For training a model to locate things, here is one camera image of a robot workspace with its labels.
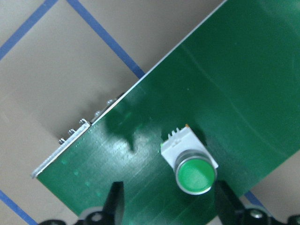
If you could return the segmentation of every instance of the blue line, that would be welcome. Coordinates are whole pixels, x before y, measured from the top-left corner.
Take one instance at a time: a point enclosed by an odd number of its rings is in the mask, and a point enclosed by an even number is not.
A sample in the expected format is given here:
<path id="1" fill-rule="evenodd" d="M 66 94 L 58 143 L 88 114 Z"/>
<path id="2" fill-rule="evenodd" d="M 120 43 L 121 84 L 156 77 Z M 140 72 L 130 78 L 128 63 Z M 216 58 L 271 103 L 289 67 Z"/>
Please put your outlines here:
<path id="1" fill-rule="evenodd" d="M 259 206 L 265 208 L 264 205 L 256 198 L 256 196 L 251 191 L 248 191 L 247 193 L 245 193 L 245 197 L 253 205 L 259 205 Z"/>
<path id="2" fill-rule="evenodd" d="M 0 190 L 0 199 L 19 217 L 21 217 L 29 225 L 37 225 L 37 222 L 34 221 L 26 212 L 24 212 L 13 200 L 11 200 L 6 194 Z"/>
<path id="3" fill-rule="evenodd" d="M 122 49 L 113 37 L 98 23 L 89 11 L 78 0 L 67 0 L 73 9 L 88 23 L 88 25 L 105 41 L 105 43 L 117 54 L 117 56 L 138 77 L 142 78 L 145 73 L 133 61 L 133 59 Z"/>
<path id="4" fill-rule="evenodd" d="M 16 30 L 16 32 L 0 47 L 0 60 L 17 44 L 17 42 L 39 21 L 39 19 L 58 0 L 45 0 L 37 10 Z"/>

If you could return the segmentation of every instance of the green circuit board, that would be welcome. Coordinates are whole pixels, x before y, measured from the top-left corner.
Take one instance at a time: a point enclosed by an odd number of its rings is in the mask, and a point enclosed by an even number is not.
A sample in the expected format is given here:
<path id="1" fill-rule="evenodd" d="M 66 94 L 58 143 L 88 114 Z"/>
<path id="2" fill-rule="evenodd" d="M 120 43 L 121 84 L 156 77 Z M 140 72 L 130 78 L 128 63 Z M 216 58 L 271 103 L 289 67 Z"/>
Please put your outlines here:
<path id="1" fill-rule="evenodd" d="M 183 193 L 160 155 L 185 124 L 246 193 L 300 149 L 298 1 L 229 0 L 37 177 L 77 215 L 124 181 L 125 225 L 204 225 L 213 189 Z"/>

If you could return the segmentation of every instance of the screw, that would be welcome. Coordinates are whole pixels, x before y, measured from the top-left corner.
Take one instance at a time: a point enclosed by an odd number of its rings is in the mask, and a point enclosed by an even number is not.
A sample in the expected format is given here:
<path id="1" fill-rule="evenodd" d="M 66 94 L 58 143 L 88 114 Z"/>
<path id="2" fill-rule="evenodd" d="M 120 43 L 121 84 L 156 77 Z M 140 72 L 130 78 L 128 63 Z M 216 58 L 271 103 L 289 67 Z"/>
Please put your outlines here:
<path id="1" fill-rule="evenodd" d="M 58 143 L 63 144 L 65 141 L 66 141 L 65 139 L 61 138 L 61 139 L 58 140 Z"/>
<path id="2" fill-rule="evenodd" d="M 94 215 L 93 215 L 93 217 L 91 218 L 91 220 L 93 221 L 93 222 L 98 222 L 98 221 L 100 221 L 102 219 L 102 215 L 100 214 L 100 213 L 95 213 Z"/>
<path id="3" fill-rule="evenodd" d="M 69 129 L 69 131 L 67 132 L 70 136 L 75 133 L 75 130 L 74 129 Z"/>
<path id="4" fill-rule="evenodd" d="M 259 210 L 251 210 L 250 215 L 256 219 L 260 219 L 263 217 L 262 212 L 260 212 Z"/>

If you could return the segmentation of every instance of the white plastic base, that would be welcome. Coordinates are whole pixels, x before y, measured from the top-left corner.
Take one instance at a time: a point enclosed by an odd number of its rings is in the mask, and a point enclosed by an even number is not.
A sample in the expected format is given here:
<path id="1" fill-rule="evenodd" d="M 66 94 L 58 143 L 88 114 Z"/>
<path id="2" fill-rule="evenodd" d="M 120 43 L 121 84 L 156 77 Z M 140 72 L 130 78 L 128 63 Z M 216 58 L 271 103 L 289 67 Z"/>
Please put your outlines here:
<path id="1" fill-rule="evenodd" d="M 176 158 L 180 153 L 186 150 L 198 150 L 205 154 L 210 160 L 215 169 L 218 164 L 211 154 L 206 150 L 205 146 L 194 134 L 192 129 L 186 125 L 183 129 L 176 128 L 176 132 L 172 131 L 172 135 L 168 135 L 169 139 L 161 145 L 161 155 L 165 158 L 168 164 L 174 170 Z"/>

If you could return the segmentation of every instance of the round green button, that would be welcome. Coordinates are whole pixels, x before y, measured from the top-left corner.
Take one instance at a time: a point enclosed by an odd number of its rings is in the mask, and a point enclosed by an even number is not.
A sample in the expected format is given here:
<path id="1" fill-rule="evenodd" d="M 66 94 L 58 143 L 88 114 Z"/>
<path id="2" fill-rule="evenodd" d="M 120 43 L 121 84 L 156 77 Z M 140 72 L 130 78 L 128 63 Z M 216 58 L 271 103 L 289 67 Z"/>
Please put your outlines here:
<path id="1" fill-rule="evenodd" d="M 178 170 L 178 182 L 190 194 L 208 191 L 216 178 L 211 164 L 199 158 L 193 158 L 181 165 Z"/>

